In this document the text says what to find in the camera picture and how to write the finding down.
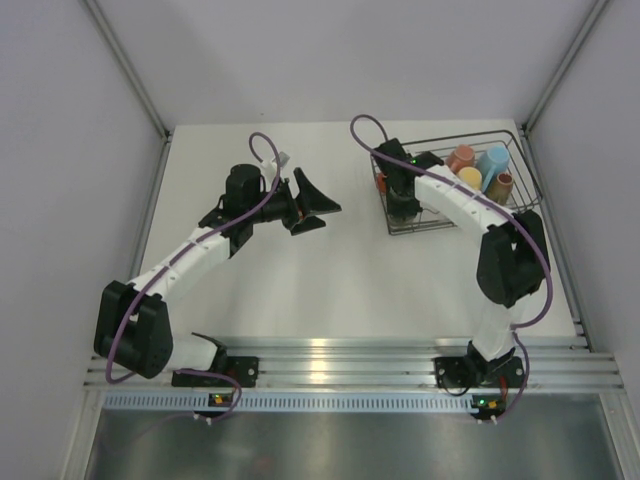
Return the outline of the yellow ceramic mug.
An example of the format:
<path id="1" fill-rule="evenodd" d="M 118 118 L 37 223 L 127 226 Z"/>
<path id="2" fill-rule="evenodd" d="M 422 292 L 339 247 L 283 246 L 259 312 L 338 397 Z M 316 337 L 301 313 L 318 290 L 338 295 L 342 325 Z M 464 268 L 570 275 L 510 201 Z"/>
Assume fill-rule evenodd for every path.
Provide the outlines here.
<path id="1" fill-rule="evenodd" d="M 483 175 L 475 167 L 463 167 L 457 172 L 457 177 L 466 185 L 476 191 L 481 191 L 483 186 Z"/>

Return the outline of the pink ceramic mug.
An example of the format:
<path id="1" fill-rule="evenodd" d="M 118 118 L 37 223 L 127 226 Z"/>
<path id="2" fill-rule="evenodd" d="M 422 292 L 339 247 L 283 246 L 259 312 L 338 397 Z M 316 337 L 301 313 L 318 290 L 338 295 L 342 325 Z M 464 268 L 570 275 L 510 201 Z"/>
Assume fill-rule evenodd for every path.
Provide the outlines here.
<path id="1" fill-rule="evenodd" d="M 461 144 L 449 154 L 445 163 L 452 172 L 458 173 L 465 167 L 473 167 L 475 161 L 476 156 L 474 149 L 469 145 Z"/>

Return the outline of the dark brown mug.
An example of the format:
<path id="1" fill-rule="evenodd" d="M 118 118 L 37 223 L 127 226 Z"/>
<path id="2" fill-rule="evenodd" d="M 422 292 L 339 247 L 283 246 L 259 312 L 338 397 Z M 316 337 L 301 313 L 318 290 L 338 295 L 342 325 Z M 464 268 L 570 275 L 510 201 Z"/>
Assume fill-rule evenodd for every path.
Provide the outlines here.
<path id="1" fill-rule="evenodd" d="M 496 175 L 491 181 L 485 194 L 486 197 L 499 205 L 506 205 L 513 189 L 514 179 L 507 173 Z"/>

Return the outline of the light blue ceramic mug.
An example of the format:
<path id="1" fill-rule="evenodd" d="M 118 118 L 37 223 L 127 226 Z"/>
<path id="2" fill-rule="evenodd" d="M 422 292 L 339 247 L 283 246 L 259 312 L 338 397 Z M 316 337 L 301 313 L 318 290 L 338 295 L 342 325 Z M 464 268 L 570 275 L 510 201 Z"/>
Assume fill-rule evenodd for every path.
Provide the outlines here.
<path id="1" fill-rule="evenodd" d="M 492 146 L 480 155 L 475 168 L 482 176 L 482 192 L 487 191 L 496 176 L 508 169 L 510 159 L 509 151 L 502 145 Z"/>

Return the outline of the small orange cup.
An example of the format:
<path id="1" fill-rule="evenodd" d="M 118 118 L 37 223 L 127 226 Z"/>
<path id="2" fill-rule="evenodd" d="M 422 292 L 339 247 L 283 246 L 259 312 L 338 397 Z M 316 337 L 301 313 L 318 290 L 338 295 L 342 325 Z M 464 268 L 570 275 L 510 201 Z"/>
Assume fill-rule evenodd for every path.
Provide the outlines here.
<path id="1" fill-rule="evenodd" d="M 386 193 L 386 177 L 383 173 L 378 173 L 376 176 L 376 186 L 378 190 L 382 193 Z"/>

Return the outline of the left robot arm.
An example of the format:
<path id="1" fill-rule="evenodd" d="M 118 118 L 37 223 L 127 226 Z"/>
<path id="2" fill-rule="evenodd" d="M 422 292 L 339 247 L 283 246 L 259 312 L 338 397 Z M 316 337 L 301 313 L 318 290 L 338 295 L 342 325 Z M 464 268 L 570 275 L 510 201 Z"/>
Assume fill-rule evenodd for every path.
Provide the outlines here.
<path id="1" fill-rule="evenodd" d="M 324 215 L 340 211 L 301 169 L 295 169 L 294 177 L 296 193 L 288 180 L 264 175 L 254 165 L 232 167 L 218 204 L 185 242 L 146 273 L 104 288 L 95 353 L 110 366 L 146 379 L 166 370 L 193 370 L 204 384 L 220 384 L 228 372 L 225 347 L 204 334 L 173 332 L 170 309 L 231 259 L 252 237 L 255 225 L 279 221 L 291 235 L 299 235 L 325 227 Z"/>

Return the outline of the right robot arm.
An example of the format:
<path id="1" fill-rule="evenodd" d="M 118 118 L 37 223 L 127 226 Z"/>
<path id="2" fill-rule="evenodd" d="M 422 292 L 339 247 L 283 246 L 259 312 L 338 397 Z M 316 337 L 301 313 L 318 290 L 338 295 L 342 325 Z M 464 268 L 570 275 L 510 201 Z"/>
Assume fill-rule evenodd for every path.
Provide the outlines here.
<path id="1" fill-rule="evenodd" d="M 477 248 L 475 278 L 484 299 L 467 347 L 467 372 L 476 384 L 491 385 L 514 355 L 515 331 L 550 310 L 553 285 L 541 217 L 496 203 L 432 152 L 412 156 L 396 138 L 370 153 L 390 222 L 408 226 L 433 210 Z"/>

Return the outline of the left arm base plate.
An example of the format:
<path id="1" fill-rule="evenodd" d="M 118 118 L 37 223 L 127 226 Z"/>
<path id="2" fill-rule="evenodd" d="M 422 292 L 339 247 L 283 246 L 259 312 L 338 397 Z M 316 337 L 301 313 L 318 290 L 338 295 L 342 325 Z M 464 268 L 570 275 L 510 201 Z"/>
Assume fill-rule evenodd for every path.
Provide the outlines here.
<path id="1" fill-rule="evenodd" d="M 242 388 L 256 386 L 259 373 L 259 358 L 255 356 L 229 356 L 223 365 L 214 368 L 215 373 L 234 379 Z M 172 387 L 179 388 L 219 388 L 230 386 L 223 379 L 203 377 L 192 374 L 174 373 Z"/>

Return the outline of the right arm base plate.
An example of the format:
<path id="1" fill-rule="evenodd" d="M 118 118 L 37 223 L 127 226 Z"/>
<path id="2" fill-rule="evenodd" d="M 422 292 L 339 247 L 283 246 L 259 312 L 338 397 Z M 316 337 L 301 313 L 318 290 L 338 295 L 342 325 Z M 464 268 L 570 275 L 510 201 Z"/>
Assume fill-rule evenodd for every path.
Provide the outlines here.
<path id="1" fill-rule="evenodd" d="M 525 367 L 520 357 L 505 362 L 476 362 L 466 356 L 441 356 L 434 360 L 436 385 L 454 396 L 469 390 L 512 390 L 522 386 Z"/>

